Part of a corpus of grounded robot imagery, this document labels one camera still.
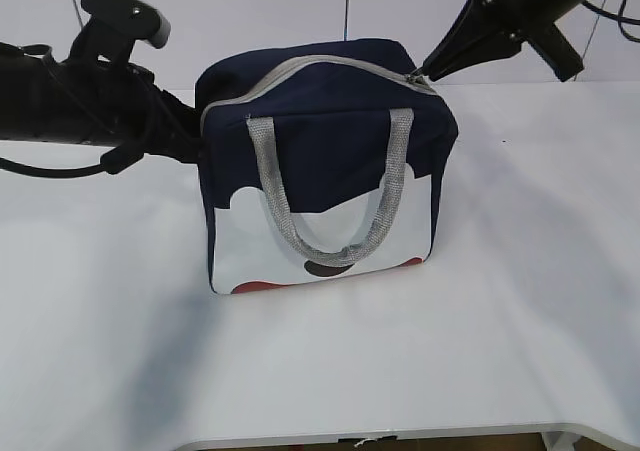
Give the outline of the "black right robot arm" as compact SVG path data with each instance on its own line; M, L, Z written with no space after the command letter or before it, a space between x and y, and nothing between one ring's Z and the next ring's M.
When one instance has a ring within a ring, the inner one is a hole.
M583 58L556 22L586 0L467 0L443 40L416 70L438 81L460 70L509 59L529 44L565 82Z

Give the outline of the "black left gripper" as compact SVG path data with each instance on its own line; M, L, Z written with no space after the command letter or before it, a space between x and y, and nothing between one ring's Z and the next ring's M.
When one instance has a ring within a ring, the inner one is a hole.
M111 74L104 104L119 135L116 147L100 158L105 172L118 174L146 155L198 161L195 109L157 87L149 70L129 64Z

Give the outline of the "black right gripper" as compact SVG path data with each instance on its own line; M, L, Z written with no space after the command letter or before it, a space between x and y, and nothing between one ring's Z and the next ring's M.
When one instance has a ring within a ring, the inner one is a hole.
M585 0L467 0L450 30L424 60L439 81L461 70L514 57L528 43L545 61L579 61L556 22Z

